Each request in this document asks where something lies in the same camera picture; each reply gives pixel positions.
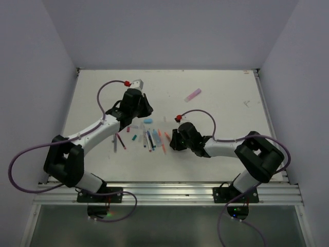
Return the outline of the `light blue highlighter cap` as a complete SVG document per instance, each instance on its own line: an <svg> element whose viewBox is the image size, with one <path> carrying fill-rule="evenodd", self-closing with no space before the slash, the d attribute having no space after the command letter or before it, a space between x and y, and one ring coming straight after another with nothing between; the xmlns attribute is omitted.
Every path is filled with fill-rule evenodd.
<svg viewBox="0 0 329 247"><path fill-rule="evenodd" d="M153 123L153 120L151 118L147 118L147 119L144 119L143 120L143 123L144 124L152 124Z"/></svg>

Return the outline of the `orange pen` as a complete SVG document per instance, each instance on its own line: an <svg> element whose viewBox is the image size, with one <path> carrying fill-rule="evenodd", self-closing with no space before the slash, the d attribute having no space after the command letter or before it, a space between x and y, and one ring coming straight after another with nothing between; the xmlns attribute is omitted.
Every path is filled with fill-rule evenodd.
<svg viewBox="0 0 329 247"><path fill-rule="evenodd" d="M163 135L162 135L160 129L158 129L158 135L159 135L159 138L160 138L160 141L161 141L162 150L163 150L164 154L166 155L167 151L166 151L166 148L165 148L165 145L164 145Z"/></svg>

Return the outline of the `light blue highlighter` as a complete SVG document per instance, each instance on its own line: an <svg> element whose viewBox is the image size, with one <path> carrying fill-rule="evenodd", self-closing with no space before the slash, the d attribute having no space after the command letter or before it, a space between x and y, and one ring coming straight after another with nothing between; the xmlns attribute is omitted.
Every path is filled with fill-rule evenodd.
<svg viewBox="0 0 329 247"><path fill-rule="evenodd" d="M156 143L156 146L157 147L161 147L162 146L162 142L161 142L161 139L160 139L160 137L158 135L158 132L155 129L152 131L152 135L153 135L153 139L154 139L154 141Z"/></svg>

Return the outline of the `white blue-tipped marker pen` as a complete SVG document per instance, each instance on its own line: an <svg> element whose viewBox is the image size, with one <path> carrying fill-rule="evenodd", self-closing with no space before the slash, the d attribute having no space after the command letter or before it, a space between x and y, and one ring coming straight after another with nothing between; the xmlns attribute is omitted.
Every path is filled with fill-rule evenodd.
<svg viewBox="0 0 329 247"><path fill-rule="evenodd" d="M146 138L146 132L145 132L144 126L143 126L143 146L144 146L144 148L147 147L147 138Z"/></svg>

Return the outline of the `blue pen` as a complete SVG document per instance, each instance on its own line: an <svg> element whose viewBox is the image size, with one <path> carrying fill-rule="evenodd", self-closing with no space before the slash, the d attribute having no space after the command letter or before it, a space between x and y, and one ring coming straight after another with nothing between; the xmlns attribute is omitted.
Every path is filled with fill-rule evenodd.
<svg viewBox="0 0 329 247"><path fill-rule="evenodd" d="M149 138L149 141L150 141L151 149L152 149L152 151L154 151L155 146L154 146L154 143L152 141L151 134L150 134L149 130L147 130L147 135L148 135L148 138Z"/></svg>

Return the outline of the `green capped marker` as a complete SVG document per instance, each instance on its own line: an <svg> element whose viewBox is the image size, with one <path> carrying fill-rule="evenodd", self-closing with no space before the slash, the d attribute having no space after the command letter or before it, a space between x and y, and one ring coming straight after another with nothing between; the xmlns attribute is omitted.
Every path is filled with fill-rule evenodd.
<svg viewBox="0 0 329 247"><path fill-rule="evenodd" d="M155 149L156 148L156 142L155 142L155 139L154 139L154 136L152 134L152 131L149 130L149 133L150 133L150 136L151 136L151 140L152 140L152 143L153 143L153 148Z"/></svg>

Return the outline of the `pink capped marker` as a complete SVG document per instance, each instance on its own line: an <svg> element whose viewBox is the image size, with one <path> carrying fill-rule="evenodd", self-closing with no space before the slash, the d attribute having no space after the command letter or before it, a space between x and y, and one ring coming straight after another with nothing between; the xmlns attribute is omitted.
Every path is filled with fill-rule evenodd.
<svg viewBox="0 0 329 247"><path fill-rule="evenodd" d="M151 152L152 151L152 146L150 144L150 140L149 140L149 137L148 137L147 133L145 134L145 138L146 138L146 141L147 141L148 150L149 150L149 152Z"/></svg>

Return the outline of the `red pen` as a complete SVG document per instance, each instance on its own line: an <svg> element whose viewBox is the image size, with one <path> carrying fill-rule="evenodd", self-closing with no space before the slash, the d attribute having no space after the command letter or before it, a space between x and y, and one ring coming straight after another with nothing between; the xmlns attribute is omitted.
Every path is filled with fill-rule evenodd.
<svg viewBox="0 0 329 247"><path fill-rule="evenodd" d="M126 146L125 146L125 144L124 144L122 138L120 137L120 135L119 135L118 133L116 133L116 136L117 136L117 138L118 138L120 144L122 145L123 149L126 150Z"/></svg>

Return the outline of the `purple highlighter pen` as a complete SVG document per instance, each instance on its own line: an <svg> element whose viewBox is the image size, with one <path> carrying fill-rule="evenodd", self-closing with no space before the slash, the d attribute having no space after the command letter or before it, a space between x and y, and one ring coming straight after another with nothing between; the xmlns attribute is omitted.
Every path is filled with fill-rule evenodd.
<svg viewBox="0 0 329 247"><path fill-rule="evenodd" d="M114 153L116 153L117 152L117 136L116 135L114 135L113 136L113 150L114 150Z"/></svg>

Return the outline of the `pink highlighter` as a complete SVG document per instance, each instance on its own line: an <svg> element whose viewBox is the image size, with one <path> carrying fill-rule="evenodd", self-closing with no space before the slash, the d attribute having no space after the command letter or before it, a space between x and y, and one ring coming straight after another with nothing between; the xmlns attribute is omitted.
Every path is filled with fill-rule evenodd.
<svg viewBox="0 0 329 247"><path fill-rule="evenodd" d="M187 96L184 101L185 102L189 102L190 100L192 100L193 98L195 98L196 96L198 96L201 93L201 89L196 89L193 93L191 93L189 96Z"/></svg>

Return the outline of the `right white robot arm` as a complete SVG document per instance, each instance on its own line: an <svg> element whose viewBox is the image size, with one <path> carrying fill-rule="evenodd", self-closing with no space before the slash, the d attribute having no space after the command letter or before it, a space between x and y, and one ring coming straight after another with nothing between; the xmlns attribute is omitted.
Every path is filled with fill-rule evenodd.
<svg viewBox="0 0 329 247"><path fill-rule="evenodd" d="M221 191L235 202L246 198L247 191L258 183L268 183L284 161L284 154L258 132L249 132L241 141L219 142L202 136L190 122L172 130L170 147L175 151L190 149L198 157L239 159L245 170L230 183L228 192Z"/></svg>

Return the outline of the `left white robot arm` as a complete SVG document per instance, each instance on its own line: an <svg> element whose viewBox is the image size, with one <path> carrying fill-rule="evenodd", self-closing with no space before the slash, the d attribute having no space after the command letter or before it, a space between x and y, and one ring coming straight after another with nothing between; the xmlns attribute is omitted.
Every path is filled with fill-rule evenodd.
<svg viewBox="0 0 329 247"><path fill-rule="evenodd" d="M84 168L85 156L110 136L132 123L135 117L150 116L153 108L141 86L131 85L119 107L112 107L96 123L69 137L56 136L51 143L44 171L65 186L88 191L95 202L106 198L106 182Z"/></svg>

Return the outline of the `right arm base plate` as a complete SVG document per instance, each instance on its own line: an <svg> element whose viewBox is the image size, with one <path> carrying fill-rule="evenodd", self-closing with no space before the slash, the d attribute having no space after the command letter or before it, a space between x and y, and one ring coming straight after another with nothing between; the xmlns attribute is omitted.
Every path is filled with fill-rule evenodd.
<svg viewBox="0 0 329 247"><path fill-rule="evenodd" d="M259 203L260 199L256 189L240 196L242 193L233 187L213 187L212 195L214 203L228 203L235 197L239 197L233 203Z"/></svg>

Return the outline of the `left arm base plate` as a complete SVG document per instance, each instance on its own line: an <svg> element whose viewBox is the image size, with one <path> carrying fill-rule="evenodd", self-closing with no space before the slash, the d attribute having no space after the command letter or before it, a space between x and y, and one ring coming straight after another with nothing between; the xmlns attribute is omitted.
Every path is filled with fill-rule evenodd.
<svg viewBox="0 0 329 247"><path fill-rule="evenodd" d="M78 203L121 203L123 197L122 187L102 188L98 194L85 190L78 193Z"/></svg>

